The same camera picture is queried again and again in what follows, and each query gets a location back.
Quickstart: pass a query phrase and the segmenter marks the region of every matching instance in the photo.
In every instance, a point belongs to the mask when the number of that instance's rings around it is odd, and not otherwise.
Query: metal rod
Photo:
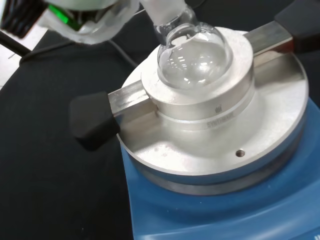
[[[267,51],[292,52],[293,37],[279,23],[272,21],[244,35],[251,43],[254,56]]]
[[[113,116],[119,124],[136,119],[156,109],[141,80],[109,93],[108,97]]]
[[[12,39],[8,35],[4,34],[0,31],[0,44],[7,49],[11,50],[15,54],[19,55],[20,57],[23,57],[31,52],[30,49],[23,46],[16,40]]]

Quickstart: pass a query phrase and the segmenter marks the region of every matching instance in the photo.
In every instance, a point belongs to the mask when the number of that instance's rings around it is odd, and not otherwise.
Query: circular metal plate
[[[296,147],[300,142],[304,129],[304,124],[305,117],[301,119],[296,130],[287,138],[285,142],[282,143],[282,148],[285,150],[280,155],[275,157],[275,159],[273,159],[270,163],[266,164],[265,166],[261,167],[260,169],[254,172],[249,173],[248,175],[230,181],[206,185],[181,184],[152,174],[144,166],[139,164],[139,162],[135,159],[133,159],[133,162],[135,163],[137,169],[139,169],[140,172],[148,180],[173,192],[198,196],[212,196],[232,193],[251,187],[263,181],[264,179],[270,177],[276,171],[280,170],[294,154]]]
[[[156,61],[148,58],[143,67]],[[248,176],[291,146],[288,137],[298,136],[308,100],[306,74],[292,54],[256,67],[255,80],[248,107],[212,129],[173,129],[150,113],[121,126],[119,139],[142,173],[160,179],[153,180],[160,186],[164,180],[203,186]]]

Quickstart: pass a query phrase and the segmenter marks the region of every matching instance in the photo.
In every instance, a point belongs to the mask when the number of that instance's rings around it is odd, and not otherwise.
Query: black fabric surface
[[[291,0],[208,0],[201,21],[250,31]],[[48,32],[37,49],[65,41]],[[152,23],[137,15],[114,38],[137,62],[157,46]],[[300,56],[319,103],[320,53]],[[25,62],[0,91],[0,239],[132,239],[128,190],[116,139],[86,152],[72,138],[68,106],[80,95],[111,92],[131,73],[109,43],[68,46]]]

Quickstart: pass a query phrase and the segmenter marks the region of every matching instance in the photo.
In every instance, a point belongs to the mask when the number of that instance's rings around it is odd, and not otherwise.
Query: black rubber cap
[[[320,49],[320,0],[295,0],[275,21],[293,36],[296,53]]]
[[[73,99],[69,109],[70,129],[88,151],[95,151],[120,132],[106,92]]]

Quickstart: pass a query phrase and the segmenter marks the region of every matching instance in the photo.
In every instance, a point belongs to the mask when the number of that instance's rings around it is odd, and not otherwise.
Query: green light
[[[53,5],[49,5],[49,9],[65,24],[68,24],[69,18],[60,9]]]
[[[79,31],[81,25],[77,23],[74,19],[68,16],[68,14],[61,8],[56,7],[52,4],[49,4],[48,9],[53,12],[58,19],[61,20],[64,24],[67,24],[70,28],[75,31]]]

